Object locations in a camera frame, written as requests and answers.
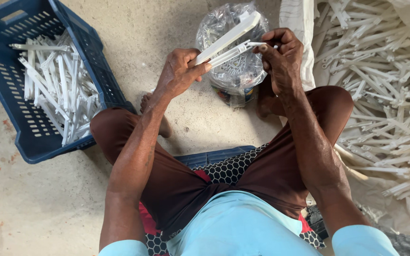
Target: pile of white plastic parts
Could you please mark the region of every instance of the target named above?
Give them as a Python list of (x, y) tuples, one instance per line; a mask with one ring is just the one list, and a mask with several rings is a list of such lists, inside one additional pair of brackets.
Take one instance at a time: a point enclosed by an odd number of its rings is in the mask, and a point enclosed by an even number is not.
[(63, 136), (65, 146), (90, 134), (90, 120), (102, 109), (99, 94), (67, 31), (52, 41), (39, 36), (9, 45), (25, 66), (25, 100), (34, 100)]
[(326, 33), (330, 49), (316, 65), (342, 74), (338, 86), (352, 95), (354, 110), (337, 144), (360, 166), (395, 175), (399, 185), (383, 192), (410, 195), (410, 29), (393, 6), (379, 0), (329, 0), (316, 21), (336, 25)]

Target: fingernail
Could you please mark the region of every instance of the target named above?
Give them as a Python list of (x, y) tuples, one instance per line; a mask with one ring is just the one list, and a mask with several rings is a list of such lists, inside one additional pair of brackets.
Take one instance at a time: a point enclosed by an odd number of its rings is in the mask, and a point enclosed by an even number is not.
[(259, 46), (259, 50), (261, 51), (266, 51), (267, 49), (268, 49), (268, 46), (266, 46), (266, 44)]

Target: crate handle hole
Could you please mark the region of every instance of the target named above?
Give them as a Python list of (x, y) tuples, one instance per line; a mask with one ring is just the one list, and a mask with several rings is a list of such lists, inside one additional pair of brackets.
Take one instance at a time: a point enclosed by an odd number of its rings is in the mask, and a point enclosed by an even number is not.
[(28, 14), (27, 14), (24, 10), (21, 10), (21, 9), (20, 9), (20, 10), (18, 10), (18, 11), (15, 11), (15, 12), (9, 14), (9, 15), (6, 16), (6, 17), (1, 18), (1, 21), (2, 21), (4, 24), (9, 25), (10, 23), (12, 23), (12, 22), (14, 22), (14, 21), (16, 21), (16, 20), (19, 20), (19, 19), (25, 17), (26, 15), (28, 15)]

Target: foot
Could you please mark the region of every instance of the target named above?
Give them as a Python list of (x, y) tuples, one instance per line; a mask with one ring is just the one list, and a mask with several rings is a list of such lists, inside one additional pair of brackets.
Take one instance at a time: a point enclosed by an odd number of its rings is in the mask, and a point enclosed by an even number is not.
[[(143, 96), (142, 102), (140, 103), (140, 112), (145, 111), (145, 108), (148, 106), (148, 101), (151, 99), (151, 93), (147, 93)], [(170, 125), (168, 124), (168, 120), (165, 116), (162, 117), (161, 120), (161, 125), (159, 126), (159, 133), (158, 135), (161, 135), (164, 138), (168, 138), (172, 136), (172, 128), (170, 128)]]
[(266, 118), (269, 114), (273, 114), (270, 107), (274, 100), (276, 100), (276, 95), (273, 93), (273, 89), (271, 89), (271, 78), (268, 75), (264, 81), (259, 84), (256, 114), (260, 119)]

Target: plastic bag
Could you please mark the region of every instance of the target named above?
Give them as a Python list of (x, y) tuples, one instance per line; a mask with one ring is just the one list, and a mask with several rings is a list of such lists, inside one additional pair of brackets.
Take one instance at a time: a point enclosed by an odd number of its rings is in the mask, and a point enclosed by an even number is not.
[[(242, 4), (227, 3), (211, 11), (200, 23), (196, 36), (196, 48), (203, 51), (234, 26), (240, 23), (240, 15), (256, 11), (254, 2)], [(269, 30), (268, 20), (261, 14), (259, 24), (241, 38), (221, 50), (216, 56), (250, 39), (259, 42)], [(252, 88), (266, 76), (260, 54), (250, 50), (212, 69), (204, 75), (211, 86), (229, 107), (244, 107), (251, 98)]]

